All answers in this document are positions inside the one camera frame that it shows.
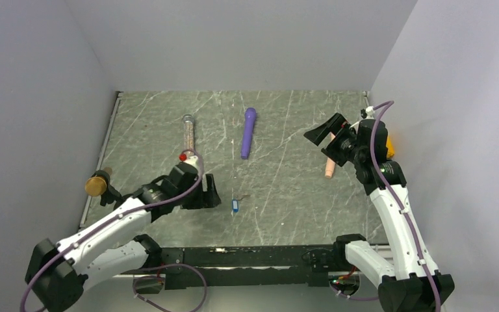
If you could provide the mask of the blue key tag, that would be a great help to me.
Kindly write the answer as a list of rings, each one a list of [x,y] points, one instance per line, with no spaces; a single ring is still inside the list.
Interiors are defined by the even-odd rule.
[[[232,208],[232,212],[233,213],[237,213],[238,212],[238,210],[239,210],[238,200],[232,199],[231,208]]]

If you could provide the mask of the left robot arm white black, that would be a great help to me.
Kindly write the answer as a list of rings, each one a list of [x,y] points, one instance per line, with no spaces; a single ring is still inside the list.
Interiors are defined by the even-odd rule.
[[[117,274],[156,271],[160,246],[138,231],[176,207],[206,209],[221,203],[212,174],[204,172],[203,157],[187,148],[179,159],[169,174],[120,197],[119,206],[91,226],[58,242],[41,240],[29,260],[20,311],[26,310],[29,293],[44,310],[65,311],[85,291]]]

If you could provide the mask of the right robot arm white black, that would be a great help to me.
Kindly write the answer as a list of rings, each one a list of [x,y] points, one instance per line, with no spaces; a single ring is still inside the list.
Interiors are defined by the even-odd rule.
[[[376,287],[384,311],[440,311],[455,289],[427,251],[409,203],[407,181],[392,159],[390,138],[379,116],[367,110],[350,124],[335,113],[307,131],[314,145],[331,137],[322,153],[338,166],[351,163],[386,231],[393,262],[388,262],[361,234],[338,236],[327,259],[341,270],[360,270]]]

